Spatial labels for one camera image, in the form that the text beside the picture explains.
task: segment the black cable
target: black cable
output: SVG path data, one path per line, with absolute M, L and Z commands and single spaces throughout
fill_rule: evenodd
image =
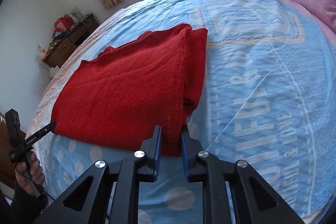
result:
M 45 194 L 46 194 L 52 201 L 55 201 L 55 199 L 54 199 L 51 195 L 49 195 L 49 194 L 43 189 L 43 187 L 42 187 L 41 185 L 36 184 L 31 178 L 28 178 L 28 177 L 26 177 L 24 174 L 22 174 L 21 172 L 19 172 L 18 169 L 16 168 L 16 165 L 17 165 L 17 163 L 15 164 L 15 170 L 18 172 L 19 175 L 21 175 L 21 176 L 23 176 L 24 178 L 30 180 L 32 183 L 34 183 L 34 185 L 35 185 L 37 188 L 39 188 L 43 193 L 45 193 Z

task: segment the blue blanket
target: blue blanket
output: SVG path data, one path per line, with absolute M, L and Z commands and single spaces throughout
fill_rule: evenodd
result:
M 336 50 L 317 21 L 283 0 L 144 0 L 108 25 L 86 59 L 179 23 L 209 30 L 191 136 L 220 159 L 248 161 L 300 217 L 325 210 L 336 185 Z M 54 197 L 96 160 L 129 153 L 60 136 L 50 151 Z M 200 223 L 202 187 L 186 182 L 181 159 L 163 157 L 159 174 L 140 185 L 139 223 Z

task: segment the folded red garment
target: folded red garment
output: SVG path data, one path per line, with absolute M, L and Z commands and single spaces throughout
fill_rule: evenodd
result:
M 83 60 L 54 104 L 53 132 L 136 151 L 158 124 L 162 154 L 179 156 L 181 126 L 202 92 L 207 33 L 179 24 Z

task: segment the sweater sleeve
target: sweater sleeve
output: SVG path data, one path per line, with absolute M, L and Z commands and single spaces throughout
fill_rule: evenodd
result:
M 23 224 L 32 224 L 48 204 L 43 193 L 38 198 L 26 193 L 15 181 L 15 193 L 11 207 Z

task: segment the silver screw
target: silver screw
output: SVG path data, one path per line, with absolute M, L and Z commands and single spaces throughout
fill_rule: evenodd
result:
M 94 165 L 97 168 L 103 168 L 106 165 L 106 163 L 103 160 L 97 160 Z
M 199 151 L 198 154 L 201 158 L 206 158 L 207 156 L 209 156 L 209 153 L 207 151 Z
M 245 168 L 247 166 L 247 162 L 244 160 L 238 160 L 237 165 L 241 168 Z
M 136 157 L 136 158 L 142 158 L 144 156 L 145 156 L 145 152 L 143 152 L 141 150 L 138 150 L 138 151 L 134 152 L 134 157 Z

